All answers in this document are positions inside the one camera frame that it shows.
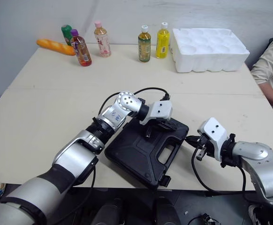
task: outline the yellow bottle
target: yellow bottle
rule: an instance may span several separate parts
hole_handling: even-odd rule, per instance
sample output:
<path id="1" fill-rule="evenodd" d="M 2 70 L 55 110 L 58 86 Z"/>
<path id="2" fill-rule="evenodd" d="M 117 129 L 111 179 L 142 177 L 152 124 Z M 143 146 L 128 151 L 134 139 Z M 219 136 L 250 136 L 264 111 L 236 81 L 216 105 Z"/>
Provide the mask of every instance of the yellow bottle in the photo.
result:
<path id="1" fill-rule="evenodd" d="M 167 56 L 170 33 L 167 30 L 168 23 L 162 22 L 161 29 L 157 33 L 157 43 L 156 43 L 156 58 L 163 59 Z"/>

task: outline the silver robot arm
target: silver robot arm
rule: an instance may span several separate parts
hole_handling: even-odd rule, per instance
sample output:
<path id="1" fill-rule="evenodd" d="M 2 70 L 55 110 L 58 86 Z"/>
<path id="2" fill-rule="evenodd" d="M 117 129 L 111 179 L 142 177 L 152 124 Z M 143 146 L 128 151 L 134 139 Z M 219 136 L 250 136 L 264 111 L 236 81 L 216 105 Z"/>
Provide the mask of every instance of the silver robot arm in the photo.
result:
<path id="1" fill-rule="evenodd" d="M 235 134 L 227 136 L 226 129 L 210 118 L 198 129 L 202 150 L 197 159 L 207 154 L 221 162 L 221 166 L 241 166 L 251 176 L 251 181 L 261 201 L 273 205 L 273 150 L 262 143 L 235 142 Z"/>
<path id="2" fill-rule="evenodd" d="M 82 184 L 98 162 L 96 154 L 124 123 L 127 116 L 145 124 L 150 119 L 169 120 L 170 101 L 145 105 L 131 92 L 121 92 L 92 124 L 82 130 L 54 158 L 46 173 L 25 182 L 0 202 L 0 225 L 45 225 L 67 191 Z"/>

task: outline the black plastic case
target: black plastic case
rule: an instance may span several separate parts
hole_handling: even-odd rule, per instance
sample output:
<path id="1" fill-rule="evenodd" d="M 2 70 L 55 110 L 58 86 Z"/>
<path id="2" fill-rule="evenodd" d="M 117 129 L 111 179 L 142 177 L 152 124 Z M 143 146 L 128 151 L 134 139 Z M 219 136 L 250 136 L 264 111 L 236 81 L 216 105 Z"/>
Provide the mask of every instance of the black plastic case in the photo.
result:
<path id="1" fill-rule="evenodd" d="M 148 127 L 132 119 L 105 149 L 106 157 L 150 189 L 157 189 L 159 185 L 167 187 L 171 178 L 165 175 L 166 171 L 189 131 L 188 126 L 177 120 L 170 122 L 176 130 L 153 128 L 147 138 Z M 173 146 L 173 150 L 162 164 L 158 158 L 167 145 Z"/>

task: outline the white table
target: white table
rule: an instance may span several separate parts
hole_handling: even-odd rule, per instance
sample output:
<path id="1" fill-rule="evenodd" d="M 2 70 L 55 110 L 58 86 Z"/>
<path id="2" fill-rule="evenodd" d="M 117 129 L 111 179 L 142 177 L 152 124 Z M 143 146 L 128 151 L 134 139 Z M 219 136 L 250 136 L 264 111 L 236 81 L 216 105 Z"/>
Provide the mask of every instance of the white table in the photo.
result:
<path id="1" fill-rule="evenodd" d="M 273 110 L 245 65 L 235 72 L 179 74 L 171 54 L 166 59 L 138 61 L 136 45 L 112 45 L 112 56 L 98 56 L 88 45 L 93 64 L 79 66 L 76 57 L 39 48 L 0 98 L 0 182 L 22 184 L 47 171 L 55 154 L 96 116 L 104 99 L 121 90 L 161 87 L 171 94 L 173 118 L 189 126 L 189 135 L 213 116 L 235 133 L 237 140 L 263 142 L 273 148 Z M 147 91 L 138 96 L 147 103 L 163 94 Z M 167 175 L 168 189 L 204 190 L 186 142 Z M 241 190 L 238 169 L 220 167 L 210 157 L 196 162 L 204 182 L 217 190 Z M 102 152 L 96 166 L 96 187 L 143 188 L 110 162 Z M 92 176 L 82 184 L 89 187 Z M 253 190 L 247 174 L 247 190 Z"/>

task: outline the styrofoam egg tray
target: styrofoam egg tray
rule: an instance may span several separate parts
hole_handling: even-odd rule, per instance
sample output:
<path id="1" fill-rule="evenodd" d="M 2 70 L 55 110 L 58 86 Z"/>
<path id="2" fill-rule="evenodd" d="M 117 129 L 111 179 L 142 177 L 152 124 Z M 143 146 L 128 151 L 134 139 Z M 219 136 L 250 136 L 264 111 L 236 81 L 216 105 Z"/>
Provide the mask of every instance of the styrofoam egg tray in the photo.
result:
<path id="1" fill-rule="evenodd" d="M 170 48 L 178 73 L 235 71 L 250 54 L 228 29 L 173 29 Z"/>

